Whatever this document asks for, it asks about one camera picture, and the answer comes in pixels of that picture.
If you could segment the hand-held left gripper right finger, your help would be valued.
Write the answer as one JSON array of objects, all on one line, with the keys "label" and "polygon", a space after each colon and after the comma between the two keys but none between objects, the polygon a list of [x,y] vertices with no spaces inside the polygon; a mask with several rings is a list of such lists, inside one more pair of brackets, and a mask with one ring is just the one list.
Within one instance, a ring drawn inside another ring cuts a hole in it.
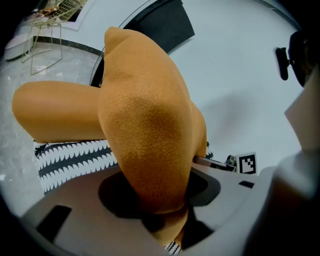
[{"label": "hand-held left gripper right finger", "polygon": [[272,168],[259,175],[240,174],[194,164],[194,171],[215,178],[220,192],[208,205],[196,206],[195,217],[213,232],[189,250],[244,250],[272,181]]}]

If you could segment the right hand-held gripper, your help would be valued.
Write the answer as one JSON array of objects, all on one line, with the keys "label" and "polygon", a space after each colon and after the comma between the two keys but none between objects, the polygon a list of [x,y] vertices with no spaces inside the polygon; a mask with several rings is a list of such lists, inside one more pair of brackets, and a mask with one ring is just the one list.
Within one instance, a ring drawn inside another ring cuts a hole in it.
[{"label": "right hand-held gripper", "polygon": [[225,162],[211,161],[210,159],[195,156],[193,162],[202,166],[210,166],[215,169],[238,173],[238,174],[248,174],[257,175],[257,163],[256,163],[256,153],[245,153],[238,155],[229,155]]}]

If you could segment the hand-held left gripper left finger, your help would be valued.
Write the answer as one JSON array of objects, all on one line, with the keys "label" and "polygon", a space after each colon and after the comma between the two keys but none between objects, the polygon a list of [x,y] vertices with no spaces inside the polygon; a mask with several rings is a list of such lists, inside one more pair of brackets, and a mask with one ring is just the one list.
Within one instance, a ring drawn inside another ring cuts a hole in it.
[{"label": "hand-held left gripper left finger", "polygon": [[105,171],[73,178],[35,203],[21,218],[51,256],[160,256],[162,247],[139,219],[118,218],[99,198]]}]

